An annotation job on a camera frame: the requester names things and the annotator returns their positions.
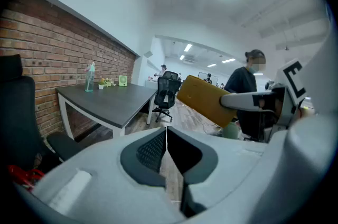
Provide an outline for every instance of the gray tabletop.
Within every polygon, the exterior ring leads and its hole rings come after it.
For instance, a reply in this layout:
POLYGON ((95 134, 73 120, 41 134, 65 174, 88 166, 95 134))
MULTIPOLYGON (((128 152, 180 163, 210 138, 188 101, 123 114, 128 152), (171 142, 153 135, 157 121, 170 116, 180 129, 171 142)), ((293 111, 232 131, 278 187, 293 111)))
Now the gray tabletop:
POLYGON ((128 84, 104 87, 94 84, 92 92, 85 85, 58 87, 57 92, 65 99, 90 115, 113 126, 123 128, 151 99, 156 90, 128 84))

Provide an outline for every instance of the black t-shirt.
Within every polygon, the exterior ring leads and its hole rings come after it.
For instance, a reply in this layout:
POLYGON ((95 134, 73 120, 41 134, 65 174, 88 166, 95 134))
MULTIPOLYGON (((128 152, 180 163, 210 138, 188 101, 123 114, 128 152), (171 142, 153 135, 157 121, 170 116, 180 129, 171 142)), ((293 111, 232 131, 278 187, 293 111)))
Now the black t-shirt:
POLYGON ((224 89, 237 94, 257 91, 255 76, 245 67, 238 68, 232 73, 224 89))
MULTIPOLYGON (((256 78, 245 67, 238 68, 232 73, 224 89, 237 94, 255 92, 257 91, 256 78)), ((237 118, 244 134, 258 137, 259 115, 258 112, 237 111, 237 118)))

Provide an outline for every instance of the face mask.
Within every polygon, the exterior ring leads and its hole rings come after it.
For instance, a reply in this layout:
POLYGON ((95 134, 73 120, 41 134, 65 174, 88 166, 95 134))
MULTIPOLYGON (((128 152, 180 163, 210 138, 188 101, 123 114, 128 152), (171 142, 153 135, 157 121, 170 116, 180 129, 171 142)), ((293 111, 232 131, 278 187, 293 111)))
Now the face mask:
POLYGON ((253 64, 250 68, 249 68, 249 71, 250 73, 257 73, 259 70, 259 64, 253 64))

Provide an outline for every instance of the office chair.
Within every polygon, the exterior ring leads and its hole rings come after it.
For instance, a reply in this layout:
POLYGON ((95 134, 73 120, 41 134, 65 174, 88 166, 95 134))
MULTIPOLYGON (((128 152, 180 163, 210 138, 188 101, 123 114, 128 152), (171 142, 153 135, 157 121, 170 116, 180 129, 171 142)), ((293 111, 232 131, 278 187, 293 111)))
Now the office chair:
POLYGON ((0 142, 6 165, 23 170, 34 168, 34 161, 42 157, 40 171, 46 173, 82 147, 66 134, 53 133, 47 137, 54 154, 43 142, 35 118, 35 83, 22 76, 20 55, 0 57, 0 142))
POLYGON ((158 105, 153 112, 158 112, 156 122, 158 122, 159 116, 164 114, 170 117, 170 122, 173 121, 173 117, 169 115, 169 108, 175 104, 175 96, 178 89, 181 86, 181 82, 178 80, 168 79, 165 77, 159 77, 157 80, 157 93, 154 103, 158 105), (164 102, 165 96, 168 95, 168 102, 164 102))
POLYGON ((173 80, 178 80, 179 78, 177 73, 170 72, 170 71, 165 71, 163 74, 163 77, 168 78, 168 79, 173 79, 173 80))

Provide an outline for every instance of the person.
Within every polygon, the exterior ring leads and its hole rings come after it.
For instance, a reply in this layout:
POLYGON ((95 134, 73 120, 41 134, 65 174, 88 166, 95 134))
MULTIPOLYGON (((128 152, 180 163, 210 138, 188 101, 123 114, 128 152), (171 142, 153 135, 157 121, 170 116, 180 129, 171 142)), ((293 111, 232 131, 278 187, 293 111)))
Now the person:
MULTIPOLYGON (((265 70, 266 59, 262 51, 254 49, 246 52, 247 65, 236 69, 230 76, 224 89, 228 92, 242 94, 257 91, 254 73, 265 70)), ((257 138, 259 133, 259 113, 238 110, 237 118, 244 134, 257 138)))
POLYGON ((164 72, 167 70, 167 66, 165 64, 161 65, 162 70, 159 73, 154 73, 155 77, 161 77, 163 76, 164 72))
POLYGON ((203 79, 204 81, 206 81, 207 83, 212 84, 212 80, 211 80, 211 73, 207 74, 207 78, 203 79))

